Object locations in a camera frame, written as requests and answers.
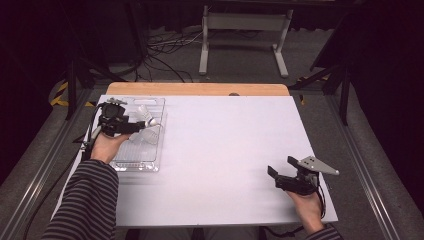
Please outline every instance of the black curtain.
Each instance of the black curtain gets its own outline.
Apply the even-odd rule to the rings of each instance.
[[[375,6],[377,21],[354,62],[352,82],[375,135],[424,213],[424,18],[419,9],[414,1]]]
[[[50,90],[65,70],[60,9],[54,2],[0,3],[0,183],[48,117]]]

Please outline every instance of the table leg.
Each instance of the table leg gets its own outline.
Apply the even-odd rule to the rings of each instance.
[[[278,42],[278,44],[272,45],[275,59],[277,60],[278,69],[280,70],[280,75],[283,78],[287,78],[289,76],[289,73],[287,71],[287,67],[284,62],[283,55],[281,54],[281,50],[283,48],[284,40],[286,39],[286,36],[287,36],[287,31],[289,30],[292,15],[293,15],[293,10],[288,10],[286,14],[286,19],[284,20],[283,27],[281,29],[280,41]]]
[[[199,74],[205,75],[208,68],[208,54],[209,54],[209,43],[208,43],[208,6],[204,7],[203,10],[203,43],[202,43],[202,55],[200,56],[200,67]]]

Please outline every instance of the white tabletop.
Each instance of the white tabletop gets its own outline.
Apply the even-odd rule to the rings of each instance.
[[[118,174],[117,226],[299,222],[291,199],[267,174],[270,165],[295,176],[287,156],[314,155],[292,97],[154,97],[166,99],[168,114],[160,170]],[[337,221],[322,175],[321,186],[323,220]]]

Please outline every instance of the person's right hand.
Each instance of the person's right hand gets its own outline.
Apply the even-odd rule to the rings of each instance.
[[[109,137],[104,133],[99,133],[94,142],[91,159],[100,160],[109,164],[118,153],[121,144],[127,140],[131,134],[122,134],[117,137]]]
[[[307,196],[289,191],[286,193],[293,199],[297,215],[309,235],[324,229],[321,222],[321,201],[317,193]]]

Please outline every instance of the striped sleeve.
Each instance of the striped sleeve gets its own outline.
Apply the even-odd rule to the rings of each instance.
[[[108,164],[81,162],[42,239],[114,239],[118,183]]]
[[[326,228],[318,231],[314,234],[309,235],[305,240],[343,240],[342,235],[337,231],[337,229],[331,225],[327,224]]]

